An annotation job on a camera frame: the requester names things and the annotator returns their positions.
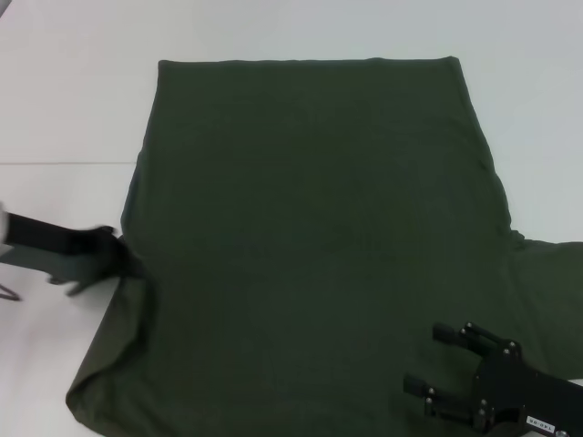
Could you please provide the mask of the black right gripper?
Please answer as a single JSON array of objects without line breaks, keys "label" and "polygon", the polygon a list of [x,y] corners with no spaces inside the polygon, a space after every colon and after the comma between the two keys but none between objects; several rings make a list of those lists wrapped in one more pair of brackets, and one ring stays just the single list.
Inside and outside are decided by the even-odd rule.
[{"label": "black right gripper", "polygon": [[483,358],[469,396],[438,389],[405,374],[403,391],[424,401],[424,415],[491,432],[508,422],[512,433],[583,433],[583,386],[529,366],[518,343],[473,322],[456,330],[442,323],[433,340]]}]

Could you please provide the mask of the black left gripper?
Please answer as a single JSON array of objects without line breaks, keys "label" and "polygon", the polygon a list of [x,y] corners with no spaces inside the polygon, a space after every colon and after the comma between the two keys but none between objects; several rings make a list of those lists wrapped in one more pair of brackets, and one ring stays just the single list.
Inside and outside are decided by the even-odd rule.
[{"label": "black left gripper", "polygon": [[13,213],[5,215],[5,223],[8,265],[44,273],[96,273],[100,280],[144,276],[112,227],[68,229]]}]

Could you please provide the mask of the dark green t-shirt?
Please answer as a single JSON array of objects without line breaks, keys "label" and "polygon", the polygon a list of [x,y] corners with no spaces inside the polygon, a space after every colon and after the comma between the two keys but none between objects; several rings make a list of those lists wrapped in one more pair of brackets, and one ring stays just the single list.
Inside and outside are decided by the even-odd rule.
[{"label": "dark green t-shirt", "polygon": [[583,379],[583,243],[524,238],[459,61],[159,63],[123,279],[66,395],[104,437],[476,437],[473,322]]}]

